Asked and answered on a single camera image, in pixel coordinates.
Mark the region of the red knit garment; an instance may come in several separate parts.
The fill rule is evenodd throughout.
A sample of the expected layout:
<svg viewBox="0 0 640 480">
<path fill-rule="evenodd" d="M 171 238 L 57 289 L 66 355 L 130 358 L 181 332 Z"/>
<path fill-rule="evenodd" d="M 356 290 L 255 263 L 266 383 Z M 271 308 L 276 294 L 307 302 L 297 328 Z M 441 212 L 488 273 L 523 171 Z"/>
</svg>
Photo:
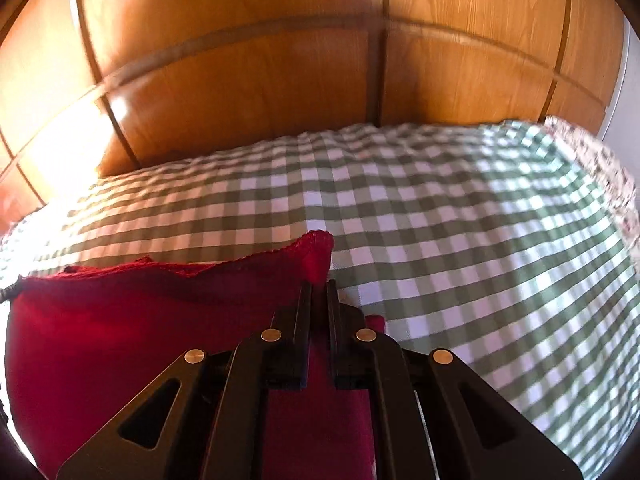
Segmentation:
<svg viewBox="0 0 640 480">
<path fill-rule="evenodd" d="M 291 245 L 217 264 L 151 259 L 71 266 L 24 278 L 6 336 L 6 384 L 17 433 L 53 478 L 62 463 L 175 359 L 215 354 L 293 307 L 304 283 L 321 292 L 334 240 L 312 231 Z M 311 339 L 306 388 L 270 394 L 267 479 L 369 479 L 369 399 L 332 384 L 328 340 Z"/>
</svg>

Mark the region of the green checked bed cover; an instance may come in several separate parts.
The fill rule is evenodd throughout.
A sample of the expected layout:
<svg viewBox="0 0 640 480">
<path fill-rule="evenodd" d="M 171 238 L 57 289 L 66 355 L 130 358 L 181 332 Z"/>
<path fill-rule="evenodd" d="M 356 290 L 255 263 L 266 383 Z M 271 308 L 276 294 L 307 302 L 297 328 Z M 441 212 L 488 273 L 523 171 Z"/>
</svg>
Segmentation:
<svg viewBox="0 0 640 480">
<path fill-rule="evenodd" d="M 530 122 L 353 126 L 107 178 L 19 223 L 1 283 L 311 230 L 343 300 L 412 350 L 453 348 L 586 478 L 612 463 L 639 419 L 639 280 L 600 186 Z"/>
</svg>

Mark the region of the floral pillow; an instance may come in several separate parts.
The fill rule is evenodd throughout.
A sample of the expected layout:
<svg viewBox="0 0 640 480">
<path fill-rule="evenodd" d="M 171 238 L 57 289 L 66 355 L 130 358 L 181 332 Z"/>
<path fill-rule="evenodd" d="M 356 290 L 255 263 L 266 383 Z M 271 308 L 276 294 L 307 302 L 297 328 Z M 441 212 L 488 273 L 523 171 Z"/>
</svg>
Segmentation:
<svg viewBox="0 0 640 480">
<path fill-rule="evenodd" d="M 544 126 L 600 186 L 605 207 L 622 234 L 634 267 L 639 270 L 638 188 L 634 177 L 614 152 L 588 130 L 556 116 L 544 118 Z"/>
</svg>

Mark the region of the wooden panelled headboard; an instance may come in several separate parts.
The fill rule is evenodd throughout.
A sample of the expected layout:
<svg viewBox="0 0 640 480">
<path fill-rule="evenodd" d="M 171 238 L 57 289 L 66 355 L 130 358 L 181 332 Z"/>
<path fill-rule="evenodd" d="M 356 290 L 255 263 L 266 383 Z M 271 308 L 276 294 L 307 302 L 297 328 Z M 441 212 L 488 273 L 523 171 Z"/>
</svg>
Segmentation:
<svg viewBox="0 0 640 480">
<path fill-rule="evenodd" d="M 1 0 L 1 225 L 97 177 L 304 131 L 597 131 L 615 0 Z"/>
</svg>

